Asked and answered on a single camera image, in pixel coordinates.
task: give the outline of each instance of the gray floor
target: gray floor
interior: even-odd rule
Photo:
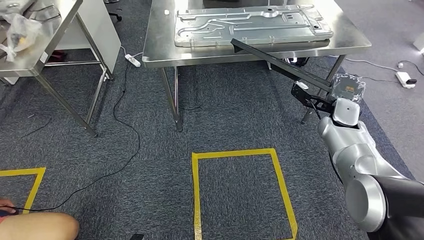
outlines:
[[[138,53],[150,4],[125,0],[117,6],[123,10],[123,21],[115,25],[122,45]],[[324,77],[329,62],[314,58],[305,69]],[[0,169],[47,167],[33,208],[57,206],[73,191],[118,170],[136,151],[136,134],[115,121],[112,112],[122,93],[126,64],[121,55],[115,80],[101,93],[94,116],[97,138],[79,127],[34,79],[0,88]],[[98,66],[47,68],[44,73],[78,112],[87,112],[101,73]],[[80,222],[78,239],[128,240],[136,233],[148,240],[194,239],[191,153],[257,148],[277,151],[298,223],[297,239],[366,239],[348,217],[343,188],[316,131],[318,119],[299,124],[305,110],[290,95],[289,79],[269,71],[262,61],[181,67],[181,107],[201,108],[182,110],[184,131],[178,133],[159,77],[154,69],[130,66],[126,96],[116,112],[140,132],[139,154],[122,172],[58,209]],[[378,150],[412,177],[368,106],[361,107]],[[49,118],[47,127],[23,137]],[[200,164],[205,240],[290,236],[272,171],[266,156]],[[0,188],[0,196],[22,206],[31,179],[0,177],[0,185],[7,186]]]
[[[352,22],[372,43],[363,54],[351,55],[396,68],[401,60],[416,63],[424,71],[424,55],[413,46],[424,33],[424,1],[422,0],[336,0]],[[395,72],[366,63],[345,61],[347,72],[378,80],[397,81]],[[391,82],[367,83],[365,101],[417,180],[424,181],[424,76],[413,65],[404,70],[418,80],[414,89]]]

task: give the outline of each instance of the aluminum plate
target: aluminum plate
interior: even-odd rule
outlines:
[[[192,9],[176,12],[175,46],[296,43],[327,40],[333,32],[312,4]]]

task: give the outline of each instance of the carpet floor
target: carpet floor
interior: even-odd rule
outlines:
[[[143,49],[150,4],[123,0],[115,27],[127,52]],[[69,58],[84,51],[70,52]],[[312,58],[305,70],[325,77],[331,59]],[[274,148],[298,224],[297,239],[366,239],[349,218],[343,187],[318,136],[318,119],[301,125],[305,108],[291,96],[292,82],[263,61],[179,69],[184,129],[177,132],[159,72],[135,68],[121,54],[115,80],[103,87],[91,137],[33,78],[0,87],[0,170],[46,167],[34,209],[61,204],[93,180],[119,173],[78,192],[58,212],[80,222],[79,240],[194,239],[192,153]],[[98,66],[46,68],[47,79],[82,115],[88,111]],[[363,102],[361,120],[377,148],[412,177]],[[31,131],[49,124],[39,131]],[[25,204],[33,176],[0,177],[0,196]],[[287,213],[269,156],[203,159],[199,163],[203,239],[287,239]]]

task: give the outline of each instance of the yellow tape square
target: yellow tape square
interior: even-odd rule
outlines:
[[[41,180],[43,179],[44,172],[46,171],[45,167],[39,168],[29,168],[29,169],[16,169],[16,170],[3,170],[0,171],[0,177],[12,177],[12,176],[21,176],[21,175],[36,175],[34,184],[32,185],[31,191],[29,192],[28,199],[26,199],[24,209],[31,209],[33,206],[34,199],[36,198],[37,191]],[[22,214],[28,214],[30,211],[24,210]]]
[[[278,186],[281,192],[281,197],[284,202],[285,211],[287,212],[288,223],[291,229],[292,238],[285,240],[295,240],[298,234],[298,223],[296,222],[295,212],[293,211],[292,203],[290,202],[289,192],[286,188],[283,172],[280,167],[280,162],[277,157],[277,152],[274,148],[237,150],[237,151],[219,151],[205,153],[191,153],[191,166],[193,170],[193,191],[194,191],[194,239],[202,240],[202,221],[201,221],[201,206],[200,206],[200,186],[199,186],[199,160],[200,159],[216,159],[228,157],[242,157],[251,155],[271,155],[272,164],[275,169],[275,174],[278,179]]]

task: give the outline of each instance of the white cable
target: white cable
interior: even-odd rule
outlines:
[[[398,70],[396,70],[394,68],[391,68],[391,67],[388,67],[388,66],[378,65],[378,64],[372,63],[372,62],[367,61],[367,60],[355,60],[355,59],[350,59],[350,58],[345,58],[345,59],[348,60],[348,61],[351,61],[351,62],[355,62],[355,63],[367,63],[367,64],[371,64],[373,66],[376,66],[376,67],[379,67],[379,68],[382,68],[382,69],[388,69],[388,70],[395,71],[396,73],[399,72]]]
[[[125,50],[125,47],[120,46],[120,48],[121,48],[121,49],[123,49],[123,53],[124,53],[125,55],[127,55],[127,50]]]
[[[143,54],[143,52],[139,52],[139,53],[137,53],[136,55],[134,55],[134,56],[131,56],[131,57],[137,57],[138,55],[140,55],[140,54]]]

